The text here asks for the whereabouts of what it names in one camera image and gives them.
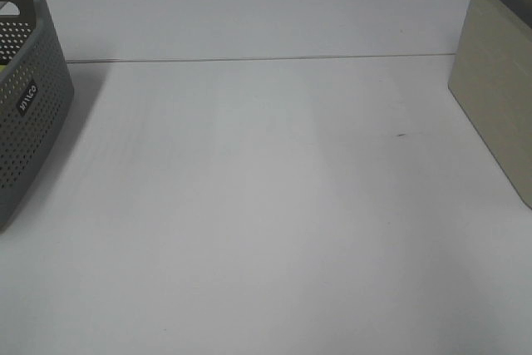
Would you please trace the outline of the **grey perforated plastic basket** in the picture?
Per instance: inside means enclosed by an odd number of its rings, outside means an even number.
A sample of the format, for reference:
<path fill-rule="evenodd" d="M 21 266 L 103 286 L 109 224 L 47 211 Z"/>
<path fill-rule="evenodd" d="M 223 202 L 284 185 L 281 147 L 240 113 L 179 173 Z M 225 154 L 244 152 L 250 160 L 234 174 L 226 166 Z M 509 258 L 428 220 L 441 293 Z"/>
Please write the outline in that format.
<path fill-rule="evenodd" d="M 47 0 L 2 0 L 1 225 L 9 224 L 62 129 L 74 86 Z"/>

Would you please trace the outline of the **beige plastic storage basket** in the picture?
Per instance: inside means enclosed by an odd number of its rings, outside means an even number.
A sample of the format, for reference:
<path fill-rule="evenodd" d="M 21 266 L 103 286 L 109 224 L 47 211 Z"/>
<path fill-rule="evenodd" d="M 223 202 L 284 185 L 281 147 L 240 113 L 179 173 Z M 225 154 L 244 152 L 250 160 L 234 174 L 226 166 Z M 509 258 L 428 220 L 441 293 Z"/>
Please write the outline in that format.
<path fill-rule="evenodd" d="M 470 0 L 448 88 L 531 204 L 531 0 Z"/>

